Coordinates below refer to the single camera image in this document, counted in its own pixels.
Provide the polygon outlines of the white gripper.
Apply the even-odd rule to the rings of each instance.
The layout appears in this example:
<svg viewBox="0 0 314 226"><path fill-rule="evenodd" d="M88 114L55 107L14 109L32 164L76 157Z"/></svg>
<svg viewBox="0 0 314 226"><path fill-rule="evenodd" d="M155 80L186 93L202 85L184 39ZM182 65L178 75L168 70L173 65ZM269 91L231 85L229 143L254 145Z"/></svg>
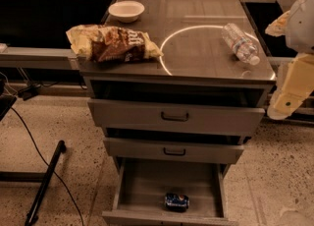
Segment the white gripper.
<svg viewBox="0 0 314 226"><path fill-rule="evenodd" d="M267 115L273 120L289 117L314 91L314 0L296 0L290 8L272 21L265 33L274 37L286 32L287 47L299 52L278 69L277 89Z"/></svg>

